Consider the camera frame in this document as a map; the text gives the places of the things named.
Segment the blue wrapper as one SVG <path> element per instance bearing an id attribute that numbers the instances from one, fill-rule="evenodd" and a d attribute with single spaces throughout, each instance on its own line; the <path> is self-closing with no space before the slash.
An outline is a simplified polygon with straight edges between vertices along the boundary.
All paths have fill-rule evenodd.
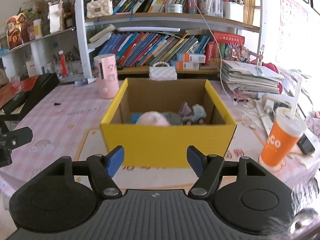
<path id="1" fill-rule="evenodd" d="M 135 124 L 138 119 L 141 117 L 142 114 L 131 114 L 131 118 L 130 118 L 130 124 Z"/>

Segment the yellow cardboard box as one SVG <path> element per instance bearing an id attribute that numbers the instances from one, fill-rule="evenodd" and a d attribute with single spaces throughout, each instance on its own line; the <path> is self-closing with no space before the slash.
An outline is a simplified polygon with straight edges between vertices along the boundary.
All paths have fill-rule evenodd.
<path id="1" fill-rule="evenodd" d="M 204 107 L 202 125 L 142 126 L 130 122 L 133 114 L 150 111 L 177 113 L 182 103 Z M 236 122 L 209 80 L 152 81 L 127 78 L 100 123 L 109 151 L 123 146 L 125 166 L 188 167 L 188 146 L 204 154 L 224 156 Z"/>

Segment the red glossy gift bag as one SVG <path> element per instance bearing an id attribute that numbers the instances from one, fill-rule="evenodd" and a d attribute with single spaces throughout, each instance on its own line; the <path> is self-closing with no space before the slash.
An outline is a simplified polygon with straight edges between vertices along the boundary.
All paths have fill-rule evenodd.
<path id="1" fill-rule="evenodd" d="M 33 89 L 39 75 L 29 77 L 25 80 L 20 80 L 19 77 L 15 77 L 11 82 L 7 83 L 1 88 L 1 103 L 2 108 L 6 103 L 8 103 L 14 96 L 19 92 L 28 92 Z"/>

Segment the orange paper drink cup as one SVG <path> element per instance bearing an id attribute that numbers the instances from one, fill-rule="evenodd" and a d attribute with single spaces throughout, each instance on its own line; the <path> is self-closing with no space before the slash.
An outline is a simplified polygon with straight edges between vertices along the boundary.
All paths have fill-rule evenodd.
<path id="1" fill-rule="evenodd" d="M 295 96 L 291 108 L 278 107 L 270 134 L 260 154 L 259 164 L 276 171 L 307 129 L 304 120 L 296 113 L 302 86 L 302 76 L 297 77 Z"/>

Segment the white power strip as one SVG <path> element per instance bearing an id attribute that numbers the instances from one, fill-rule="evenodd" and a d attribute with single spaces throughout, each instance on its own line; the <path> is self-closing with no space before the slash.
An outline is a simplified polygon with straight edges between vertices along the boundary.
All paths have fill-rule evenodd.
<path id="1" fill-rule="evenodd" d="M 293 103 L 293 97 L 285 94 L 265 93 L 261 98 L 261 103 L 263 108 L 260 114 L 260 120 L 267 135 L 269 135 L 276 118 L 276 109 L 278 107 L 290 109 Z"/>

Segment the stack of magazines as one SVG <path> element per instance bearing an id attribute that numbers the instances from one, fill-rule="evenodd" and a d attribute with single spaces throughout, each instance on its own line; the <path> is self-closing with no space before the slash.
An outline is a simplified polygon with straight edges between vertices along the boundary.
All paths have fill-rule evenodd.
<path id="1" fill-rule="evenodd" d="M 282 93 L 284 77 L 264 66 L 223 60 L 220 76 L 228 88 L 237 93 Z"/>

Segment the white pen holder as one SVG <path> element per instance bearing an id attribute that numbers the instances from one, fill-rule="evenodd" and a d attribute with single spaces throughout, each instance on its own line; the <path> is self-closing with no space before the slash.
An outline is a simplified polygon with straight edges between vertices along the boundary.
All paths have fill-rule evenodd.
<path id="1" fill-rule="evenodd" d="M 67 61 L 68 72 L 72 74 L 83 73 L 81 61 Z"/>

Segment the pink cylindrical humidifier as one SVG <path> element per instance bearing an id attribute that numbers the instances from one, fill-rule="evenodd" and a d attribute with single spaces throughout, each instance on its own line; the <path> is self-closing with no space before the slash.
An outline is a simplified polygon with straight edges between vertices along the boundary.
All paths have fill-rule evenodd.
<path id="1" fill-rule="evenodd" d="M 101 98 L 114 98 L 119 90 L 116 56 L 98 55 L 94 58 L 94 66 L 98 70 L 97 84 Z"/>

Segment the white quilted handbag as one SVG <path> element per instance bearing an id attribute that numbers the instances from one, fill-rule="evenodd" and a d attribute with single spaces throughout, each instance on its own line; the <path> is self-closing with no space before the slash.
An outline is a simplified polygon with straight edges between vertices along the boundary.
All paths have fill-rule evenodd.
<path id="1" fill-rule="evenodd" d="M 149 67 L 149 78 L 153 81 L 177 80 L 176 68 L 166 62 L 156 62 Z"/>

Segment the red fortune god box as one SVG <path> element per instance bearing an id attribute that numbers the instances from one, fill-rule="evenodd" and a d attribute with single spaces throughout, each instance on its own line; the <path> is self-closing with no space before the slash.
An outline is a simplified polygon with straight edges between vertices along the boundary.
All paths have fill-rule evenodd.
<path id="1" fill-rule="evenodd" d="M 23 12 L 7 20 L 6 32 L 10 50 L 30 41 L 28 27 L 27 17 Z"/>

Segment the orange white medicine box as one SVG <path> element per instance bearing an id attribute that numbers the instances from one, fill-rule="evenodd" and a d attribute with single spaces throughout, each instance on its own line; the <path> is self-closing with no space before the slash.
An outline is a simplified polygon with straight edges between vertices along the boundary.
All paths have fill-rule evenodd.
<path id="1" fill-rule="evenodd" d="M 192 63 L 205 63 L 206 56 L 203 54 L 190 54 L 190 53 L 178 53 L 177 61 L 179 62 L 192 62 Z"/>

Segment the red book set box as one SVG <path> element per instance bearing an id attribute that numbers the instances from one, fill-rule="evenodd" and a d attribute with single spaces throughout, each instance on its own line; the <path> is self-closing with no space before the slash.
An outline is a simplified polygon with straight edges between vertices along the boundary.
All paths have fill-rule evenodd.
<path id="1" fill-rule="evenodd" d="M 205 66 L 218 67 L 221 60 L 239 61 L 245 45 L 245 37 L 237 34 L 214 31 L 205 47 Z"/>

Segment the row of leaning books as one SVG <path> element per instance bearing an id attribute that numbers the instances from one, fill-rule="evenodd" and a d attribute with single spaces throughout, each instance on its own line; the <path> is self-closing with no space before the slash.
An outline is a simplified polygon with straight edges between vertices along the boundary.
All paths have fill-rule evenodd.
<path id="1" fill-rule="evenodd" d="M 151 66 L 156 62 L 177 60 L 179 53 L 204 55 L 211 37 L 184 34 L 177 36 L 164 32 L 118 32 L 111 34 L 98 55 L 114 54 L 122 68 Z"/>

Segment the cream quilted handbag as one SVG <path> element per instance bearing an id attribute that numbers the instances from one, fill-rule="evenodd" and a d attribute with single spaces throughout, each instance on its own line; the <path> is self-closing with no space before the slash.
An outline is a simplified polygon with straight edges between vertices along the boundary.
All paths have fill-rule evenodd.
<path id="1" fill-rule="evenodd" d="M 99 18 L 113 14 L 112 0 L 91 0 L 86 5 L 87 18 Z"/>

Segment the white bookshelf frame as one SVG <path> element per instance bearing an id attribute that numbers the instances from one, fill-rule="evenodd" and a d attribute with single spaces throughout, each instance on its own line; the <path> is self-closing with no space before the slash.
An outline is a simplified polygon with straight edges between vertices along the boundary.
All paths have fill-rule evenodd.
<path id="1" fill-rule="evenodd" d="M 76 23 L 76 34 L 78 39 L 78 47 L 80 51 L 80 59 L 83 73 L 74 74 L 70 77 L 62 78 L 62 83 L 71 83 L 76 80 L 82 80 L 85 78 L 92 78 L 91 63 L 89 59 L 90 53 L 97 51 L 97 48 L 88 48 L 87 38 L 89 30 L 93 30 L 96 26 L 103 26 L 104 24 L 113 24 L 115 27 L 168 27 L 168 28 L 180 28 L 180 31 L 187 29 L 199 29 L 202 30 L 218 30 L 218 31 L 231 31 L 241 35 L 242 30 L 251 31 L 253 33 L 259 33 L 257 52 L 259 52 L 261 44 L 261 30 L 262 30 L 262 16 L 260 16 L 260 27 L 253 25 L 244 24 L 225 18 L 219 18 L 214 16 L 201 16 L 200 14 L 183 14 L 183 13 L 134 13 L 134 14 L 115 14 L 111 16 L 104 16 L 100 18 L 85 19 L 84 14 L 84 0 L 75 0 L 75 23 Z M 2 56 L 5 72 L 7 77 L 11 81 L 11 78 L 16 75 L 23 74 L 23 59 L 18 56 L 19 49 L 25 46 L 30 46 L 31 54 L 37 71 L 41 74 L 41 67 L 48 64 L 51 61 L 49 57 L 49 41 L 46 40 L 51 36 L 55 36 L 66 31 L 60 31 L 53 33 L 37 40 L 33 40 L 26 43 L 18 48 L 10 50 L 8 53 Z M 143 74 L 149 73 L 149 67 L 135 67 L 125 68 L 118 72 L 120 75 L 131 75 L 134 73 Z"/>

